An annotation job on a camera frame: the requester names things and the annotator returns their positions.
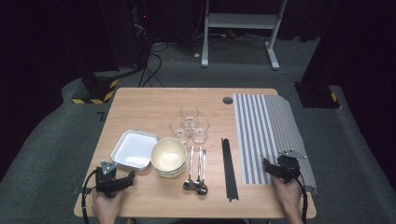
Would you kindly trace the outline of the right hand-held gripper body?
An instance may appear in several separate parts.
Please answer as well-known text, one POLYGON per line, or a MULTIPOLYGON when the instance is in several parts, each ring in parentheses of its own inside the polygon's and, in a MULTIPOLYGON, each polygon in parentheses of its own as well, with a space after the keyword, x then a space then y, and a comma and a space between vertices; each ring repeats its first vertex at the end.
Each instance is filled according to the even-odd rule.
POLYGON ((280 151, 279 154, 276 160, 282 171, 281 178, 285 183, 289 183, 301 174, 299 159, 304 160, 307 156, 293 149, 280 151))

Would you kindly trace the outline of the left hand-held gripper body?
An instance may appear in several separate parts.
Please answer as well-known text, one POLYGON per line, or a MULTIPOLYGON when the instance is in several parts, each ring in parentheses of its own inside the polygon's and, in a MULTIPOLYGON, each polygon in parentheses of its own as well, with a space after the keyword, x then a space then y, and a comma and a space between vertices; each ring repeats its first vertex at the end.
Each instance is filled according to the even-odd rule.
POLYGON ((122 181, 116 179, 117 164, 109 161, 101 161, 95 174, 95 188, 105 194, 107 198, 113 198, 123 189, 122 181))

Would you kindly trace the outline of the white square tray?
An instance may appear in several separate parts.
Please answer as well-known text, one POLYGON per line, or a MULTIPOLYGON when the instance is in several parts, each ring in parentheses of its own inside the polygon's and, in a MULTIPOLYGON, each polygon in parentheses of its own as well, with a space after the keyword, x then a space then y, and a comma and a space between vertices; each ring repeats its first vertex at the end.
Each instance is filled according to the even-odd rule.
POLYGON ((151 162, 151 151, 158 136, 138 130, 125 131, 111 153, 111 159, 120 165, 145 170, 151 162))

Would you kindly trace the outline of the bundle of black chopsticks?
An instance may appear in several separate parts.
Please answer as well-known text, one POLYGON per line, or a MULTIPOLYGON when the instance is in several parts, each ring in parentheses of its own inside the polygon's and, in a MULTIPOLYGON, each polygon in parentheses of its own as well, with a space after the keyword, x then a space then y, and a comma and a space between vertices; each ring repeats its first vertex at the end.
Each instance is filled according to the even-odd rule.
POLYGON ((230 147, 230 142, 227 138, 221 140, 222 154, 223 154, 223 166, 225 174, 226 194, 228 200, 238 200, 238 189, 236 185, 236 179, 233 169, 233 158, 230 147))

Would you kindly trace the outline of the person's left hand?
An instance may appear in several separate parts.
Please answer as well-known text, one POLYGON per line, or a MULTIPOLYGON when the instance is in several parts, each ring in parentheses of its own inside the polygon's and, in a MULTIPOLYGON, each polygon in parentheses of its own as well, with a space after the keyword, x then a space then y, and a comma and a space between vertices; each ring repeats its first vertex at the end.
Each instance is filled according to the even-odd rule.
POLYGON ((92 210, 99 224, 115 224, 125 191, 121 190, 113 198, 107 198, 96 189, 92 192, 92 210))

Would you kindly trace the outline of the person's right hand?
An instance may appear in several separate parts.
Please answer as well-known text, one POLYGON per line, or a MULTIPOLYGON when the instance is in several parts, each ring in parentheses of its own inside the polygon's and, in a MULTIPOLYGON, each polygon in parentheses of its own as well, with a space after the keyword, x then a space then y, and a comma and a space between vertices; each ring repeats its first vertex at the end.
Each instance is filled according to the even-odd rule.
POLYGON ((302 198, 302 190, 296 180, 284 183, 280 178, 273 176, 273 184, 276 189, 276 197, 287 217, 302 218, 302 211, 299 208, 302 198))

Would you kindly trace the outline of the grey striped placemat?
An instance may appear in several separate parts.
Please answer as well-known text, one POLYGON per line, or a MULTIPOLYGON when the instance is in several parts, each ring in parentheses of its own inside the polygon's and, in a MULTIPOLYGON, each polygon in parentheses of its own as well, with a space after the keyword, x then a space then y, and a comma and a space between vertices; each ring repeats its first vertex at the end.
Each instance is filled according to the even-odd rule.
MULTIPOLYGON (((279 152, 293 149, 307 156, 290 103, 279 95, 233 95, 238 148, 244 184, 269 185, 263 159, 273 164, 279 152)), ((308 157, 299 159, 306 186, 317 188, 308 157)))

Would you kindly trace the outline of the clear glass cup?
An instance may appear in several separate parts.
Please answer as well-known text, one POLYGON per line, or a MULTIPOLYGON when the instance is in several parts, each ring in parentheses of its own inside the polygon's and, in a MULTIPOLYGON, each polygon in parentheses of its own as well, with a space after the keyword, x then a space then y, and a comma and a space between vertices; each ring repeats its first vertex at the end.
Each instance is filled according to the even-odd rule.
POLYGON ((170 123, 170 129, 176 139, 182 143, 187 143, 191 137, 186 120, 174 119, 170 123))
POLYGON ((199 115, 199 109, 195 105, 185 105, 180 109, 180 115, 184 119, 183 127, 193 129, 197 125, 196 118, 199 115))
POLYGON ((191 126, 191 139, 193 142, 202 144, 207 139, 209 122, 206 118, 197 117, 191 126))

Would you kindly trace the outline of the black stand with hazard stripes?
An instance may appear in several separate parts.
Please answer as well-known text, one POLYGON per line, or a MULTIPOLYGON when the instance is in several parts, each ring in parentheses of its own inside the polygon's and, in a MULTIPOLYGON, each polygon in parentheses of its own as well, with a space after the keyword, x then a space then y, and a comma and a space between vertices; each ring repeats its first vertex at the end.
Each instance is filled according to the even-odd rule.
POLYGON ((114 77, 97 77, 93 73, 81 78, 74 94, 74 104, 105 104, 113 96, 118 79, 114 77))
POLYGON ((329 88, 315 88, 312 85, 305 85, 295 82, 294 88, 298 93, 303 107, 307 108, 340 108, 339 101, 335 93, 329 88))

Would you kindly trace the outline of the black equipment tower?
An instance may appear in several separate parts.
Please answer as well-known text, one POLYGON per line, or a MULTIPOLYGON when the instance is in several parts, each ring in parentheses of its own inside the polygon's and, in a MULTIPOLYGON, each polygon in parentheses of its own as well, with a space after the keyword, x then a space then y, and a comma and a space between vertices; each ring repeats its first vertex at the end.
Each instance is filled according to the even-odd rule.
POLYGON ((152 32, 146 0, 128 0, 134 39, 139 53, 139 66, 146 67, 152 44, 152 32))

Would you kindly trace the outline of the white metal desk frame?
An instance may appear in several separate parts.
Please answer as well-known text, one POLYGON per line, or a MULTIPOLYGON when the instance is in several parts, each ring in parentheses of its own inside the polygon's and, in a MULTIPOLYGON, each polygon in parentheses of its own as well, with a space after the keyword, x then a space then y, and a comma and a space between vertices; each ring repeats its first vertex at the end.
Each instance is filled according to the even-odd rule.
POLYGON ((279 10, 274 15, 261 14, 235 14, 235 13, 212 13, 209 6, 210 0, 205 0, 205 27, 202 45, 201 66, 209 65, 208 35, 210 28, 235 28, 271 30, 270 40, 264 43, 270 64, 274 70, 279 70, 280 65, 274 52, 277 33, 283 19, 283 14, 288 0, 281 0, 279 10))

